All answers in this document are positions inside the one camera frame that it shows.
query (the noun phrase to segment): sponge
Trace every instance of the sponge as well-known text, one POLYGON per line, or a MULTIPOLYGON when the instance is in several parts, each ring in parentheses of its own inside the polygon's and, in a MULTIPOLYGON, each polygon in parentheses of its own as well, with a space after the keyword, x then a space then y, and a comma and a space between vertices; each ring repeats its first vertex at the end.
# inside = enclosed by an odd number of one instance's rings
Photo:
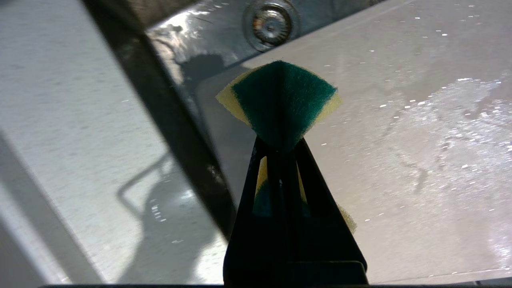
MULTIPOLYGON (((240 75, 216 98, 233 116, 249 125, 265 144, 284 153, 290 152, 315 123, 341 104, 335 87, 313 72, 284 61, 240 75)), ((303 215, 307 217, 307 199, 298 169, 297 172, 303 215)), ((339 209, 353 233, 355 222, 344 209, 339 209)), ((260 162, 253 213, 271 214, 266 157, 260 162)))

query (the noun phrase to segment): green scouring pad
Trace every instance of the green scouring pad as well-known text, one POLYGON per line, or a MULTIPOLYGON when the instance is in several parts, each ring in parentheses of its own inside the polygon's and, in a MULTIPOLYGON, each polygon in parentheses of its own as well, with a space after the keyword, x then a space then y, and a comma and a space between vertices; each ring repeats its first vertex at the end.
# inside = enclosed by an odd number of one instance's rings
MULTIPOLYGON (((287 153, 318 121, 341 104, 337 89, 316 74, 299 66, 275 61, 252 69, 233 80, 217 95, 217 100, 236 118, 249 125, 268 146, 287 153)), ((260 163, 253 213, 270 214, 267 158, 260 163)), ((307 200, 298 172, 301 198, 307 200)), ((340 211, 354 232, 355 222, 340 211)))

